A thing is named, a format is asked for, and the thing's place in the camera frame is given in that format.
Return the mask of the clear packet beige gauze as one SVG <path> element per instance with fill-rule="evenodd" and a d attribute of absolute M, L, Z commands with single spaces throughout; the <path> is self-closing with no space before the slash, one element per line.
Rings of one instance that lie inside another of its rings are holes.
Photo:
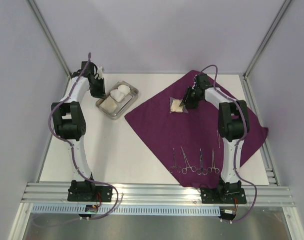
<path fill-rule="evenodd" d="M 117 104 L 113 98 L 108 97 L 100 104 L 100 107 L 108 113 L 113 113 L 117 109 Z"/>
<path fill-rule="evenodd" d="M 181 105 L 182 100 L 171 97 L 169 104 L 169 113 L 188 113 L 185 105 Z"/>

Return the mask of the white gauze pad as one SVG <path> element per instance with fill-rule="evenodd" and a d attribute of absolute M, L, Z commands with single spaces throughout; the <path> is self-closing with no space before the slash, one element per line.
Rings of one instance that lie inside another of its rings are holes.
<path fill-rule="evenodd" d="M 123 95 L 118 89 L 111 90 L 110 96 L 118 103 L 121 102 L 125 97 L 125 95 Z"/>
<path fill-rule="evenodd" d="M 120 85 L 118 87 L 118 90 L 125 96 L 127 96 L 131 92 L 131 88 L 124 84 Z"/>

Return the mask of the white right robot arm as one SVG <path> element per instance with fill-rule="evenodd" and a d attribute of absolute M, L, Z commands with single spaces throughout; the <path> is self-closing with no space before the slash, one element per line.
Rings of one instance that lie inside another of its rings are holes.
<path fill-rule="evenodd" d="M 249 132 L 247 104 L 244 100 L 237 100 L 223 93 L 215 82 L 210 83 L 207 74 L 194 77 L 194 85 L 187 88 L 180 105 L 194 109 L 202 100 L 218 109 L 218 133 L 223 139 L 224 154 L 217 196 L 220 201 L 227 203 L 242 189 L 238 168 L 244 138 Z"/>

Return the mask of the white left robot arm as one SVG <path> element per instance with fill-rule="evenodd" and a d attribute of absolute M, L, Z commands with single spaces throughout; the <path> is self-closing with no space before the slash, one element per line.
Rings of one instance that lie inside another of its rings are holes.
<path fill-rule="evenodd" d="M 73 166 L 72 179 L 77 182 L 93 182 L 84 147 L 86 121 L 81 102 L 86 93 L 96 99 L 106 98 L 102 67 L 90 60 L 83 61 L 81 69 L 72 74 L 71 88 L 59 102 L 52 103 L 48 119 L 52 135 L 67 146 Z"/>

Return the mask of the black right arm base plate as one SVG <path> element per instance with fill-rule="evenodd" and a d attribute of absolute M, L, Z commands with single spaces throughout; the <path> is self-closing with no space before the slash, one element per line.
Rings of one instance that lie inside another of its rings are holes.
<path fill-rule="evenodd" d="M 245 191 L 240 188 L 236 191 L 219 191 L 217 188 L 201 187 L 201 201 L 203 204 L 235 204 L 244 205 L 247 203 Z"/>

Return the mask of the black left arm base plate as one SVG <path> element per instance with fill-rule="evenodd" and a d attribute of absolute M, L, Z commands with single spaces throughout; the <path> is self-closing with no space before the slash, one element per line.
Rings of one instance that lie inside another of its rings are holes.
<path fill-rule="evenodd" d="M 111 202 L 112 188 L 109 186 L 95 185 L 87 180 L 72 180 L 68 189 L 69 202 Z"/>

